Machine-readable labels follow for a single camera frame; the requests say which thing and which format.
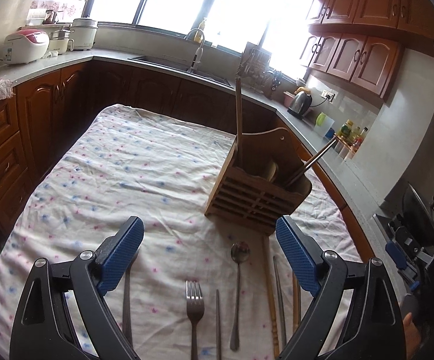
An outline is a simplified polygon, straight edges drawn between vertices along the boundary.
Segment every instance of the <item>faucet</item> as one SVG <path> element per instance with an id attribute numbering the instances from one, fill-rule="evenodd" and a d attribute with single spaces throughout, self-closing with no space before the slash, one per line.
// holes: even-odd
<path id="1" fill-rule="evenodd" d="M 202 34 L 202 40 L 200 41 L 199 48 L 196 50 L 194 55 L 194 60 L 192 61 L 192 64 L 190 65 L 190 68 L 187 69 L 187 72 L 193 73 L 197 70 L 197 65 L 200 63 L 200 59 L 202 58 L 203 54 L 203 44 L 206 41 L 206 36 L 204 35 L 203 31 L 200 28 L 192 28 L 187 35 L 185 35 L 184 39 L 189 39 L 190 34 L 193 32 L 200 32 Z"/>

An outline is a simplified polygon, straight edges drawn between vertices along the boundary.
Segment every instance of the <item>spoon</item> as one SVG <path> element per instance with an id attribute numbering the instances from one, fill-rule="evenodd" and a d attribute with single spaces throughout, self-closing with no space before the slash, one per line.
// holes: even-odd
<path id="1" fill-rule="evenodd" d="M 130 271 L 132 269 L 132 265 L 139 254 L 139 250 L 135 252 L 132 260 L 130 261 L 129 266 L 125 270 L 125 282 L 124 282 L 124 303 L 122 310 L 122 332 L 132 346 L 132 324 L 130 320 Z"/>
<path id="2" fill-rule="evenodd" d="M 240 264 L 249 259 L 250 249 L 249 245 L 245 242 L 236 242 L 232 245 L 231 257 L 237 263 L 237 293 L 235 297 L 235 314 L 234 326 L 232 327 L 231 334 L 231 350 L 236 351 L 239 349 L 239 295 L 240 295 Z"/>

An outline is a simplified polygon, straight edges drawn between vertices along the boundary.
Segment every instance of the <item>person's hand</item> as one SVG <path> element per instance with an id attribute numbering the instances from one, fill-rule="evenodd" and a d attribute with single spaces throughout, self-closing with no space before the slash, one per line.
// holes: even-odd
<path id="1" fill-rule="evenodd" d="M 407 353 L 407 360 L 409 360 L 417 351 L 422 340 L 419 331 L 412 322 L 412 313 L 408 313 L 402 321 L 404 325 L 405 334 L 405 350 Z"/>

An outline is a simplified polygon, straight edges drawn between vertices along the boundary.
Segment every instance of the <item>wooden utensil holder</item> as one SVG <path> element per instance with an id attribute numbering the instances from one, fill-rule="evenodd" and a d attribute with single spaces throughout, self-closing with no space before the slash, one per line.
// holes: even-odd
<path id="1" fill-rule="evenodd" d="M 279 179 L 286 179 L 289 172 L 304 166 L 295 150 L 283 150 L 286 149 L 282 146 L 284 141 L 292 147 L 290 134 L 285 128 L 260 134 L 242 134 L 245 155 L 242 163 L 247 164 L 245 168 L 250 167 L 258 173 L 259 167 L 255 164 L 271 158 L 279 166 L 279 177 L 271 183 L 258 175 L 248 174 L 238 166 L 236 140 L 210 192 L 205 215 L 216 214 L 267 236 L 273 234 L 276 220 L 292 214 L 312 190 L 312 184 L 305 175 L 291 186 L 290 191 L 278 185 Z"/>

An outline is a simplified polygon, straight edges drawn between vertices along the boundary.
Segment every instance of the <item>wall outlet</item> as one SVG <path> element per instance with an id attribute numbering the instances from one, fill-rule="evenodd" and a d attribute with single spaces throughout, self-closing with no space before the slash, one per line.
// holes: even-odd
<path id="1" fill-rule="evenodd" d="M 331 91 L 322 91 L 321 96 L 322 96 L 324 99 L 329 100 L 329 102 L 332 102 L 332 100 L 334 100 L 335 93 L 333 93 L 333 92 L 331 92 Z"/>

